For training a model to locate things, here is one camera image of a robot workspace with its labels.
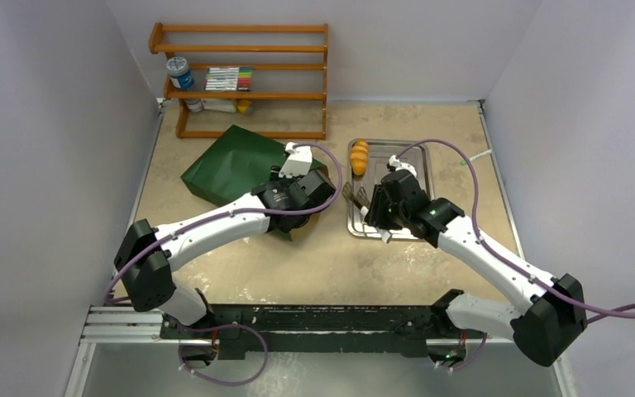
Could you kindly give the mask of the silver metal tongs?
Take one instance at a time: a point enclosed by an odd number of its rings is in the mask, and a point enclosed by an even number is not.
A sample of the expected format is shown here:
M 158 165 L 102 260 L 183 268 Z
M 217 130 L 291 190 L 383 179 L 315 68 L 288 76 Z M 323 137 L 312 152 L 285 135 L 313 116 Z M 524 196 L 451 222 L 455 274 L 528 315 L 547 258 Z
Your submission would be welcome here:
M 353 204 L 353 206 L 359 211 L 362 222 L 365 223 L 365 218 L 369 212 L 370 200 L 365 195 L 365 190 L 360 187 L 356 192 L 352 188 L 349 182 L 346 182 L 342 188 L 342 196 Z M 388 244 L 392 238 L 392 233 L 389 230 L 375 227 L 375 230 L 379 233 L 380 239 Z

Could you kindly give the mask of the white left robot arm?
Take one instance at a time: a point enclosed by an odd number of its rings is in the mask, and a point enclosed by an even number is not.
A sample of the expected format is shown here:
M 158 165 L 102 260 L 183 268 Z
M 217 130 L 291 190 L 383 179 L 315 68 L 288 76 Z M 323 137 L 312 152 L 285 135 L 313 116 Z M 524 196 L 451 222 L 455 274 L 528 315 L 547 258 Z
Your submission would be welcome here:
M 196 217 L 153 227 L 142 219 L 128 229 L 114 265 L 137 312 L 159 309 L 181 323 L 191 337 L 206 337 L 213 327 L 203 293 L 177 284 L 185 265 L 245 237 L 303 227 L 337 197 L 321 171 L 297 178 L 274 178 L 235 201 Z

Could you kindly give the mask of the orange fake bread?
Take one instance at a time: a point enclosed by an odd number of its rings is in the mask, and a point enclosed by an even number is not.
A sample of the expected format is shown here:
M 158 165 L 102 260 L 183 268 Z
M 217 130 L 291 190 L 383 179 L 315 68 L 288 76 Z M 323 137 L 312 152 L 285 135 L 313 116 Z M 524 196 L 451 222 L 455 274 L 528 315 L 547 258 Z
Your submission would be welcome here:
M 350 149 L 350 164 L 355 176 L 362 176 L 367 170 L 369 160 L 369 144 L 365 139 L 353 143 Z

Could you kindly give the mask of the green brown paper bag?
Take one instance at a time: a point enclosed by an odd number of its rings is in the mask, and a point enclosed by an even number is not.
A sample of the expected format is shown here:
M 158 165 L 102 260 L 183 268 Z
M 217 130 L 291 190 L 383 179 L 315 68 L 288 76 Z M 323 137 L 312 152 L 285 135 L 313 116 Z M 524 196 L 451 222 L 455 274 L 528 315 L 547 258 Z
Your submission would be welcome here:
M 295 142 L 317 148 L 317 144 Z M 193 195 L 216 204 L 210 213 L 180 223 L 177 234 L 205 232 L 209 236 L 232 236 L 278 233 L 291 236 L 304 227 L 312 215 L 289 216 L 288 179 L 279 177 L 287 155 L 285 144 L 230 127 L 220 138 L 183 172 L 181 179 Z M 329 179 L 327 167 L 314 160 L 310 170 L 321 170 Z M 329 208 L 337 199 L 329 201 Z

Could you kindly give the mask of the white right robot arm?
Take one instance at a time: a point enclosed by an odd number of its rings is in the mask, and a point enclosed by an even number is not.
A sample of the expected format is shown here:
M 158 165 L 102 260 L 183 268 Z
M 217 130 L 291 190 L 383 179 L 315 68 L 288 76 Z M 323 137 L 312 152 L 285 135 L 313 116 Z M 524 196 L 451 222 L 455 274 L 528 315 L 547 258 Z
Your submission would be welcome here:
M 551 366 L 587 328 L 582 284 L 529 264 L 475 228 L 463 209 L 446 198 L 431 199 L 408 170 L 387 174 L 373 188 L 365 222 L 384 231 L 410 233 L 454 256 L 491 283 L 505 304 L 452 292 L 438 300 L 433 330 L 449 337 L 460 329 L 513 342 L 539 366 Z

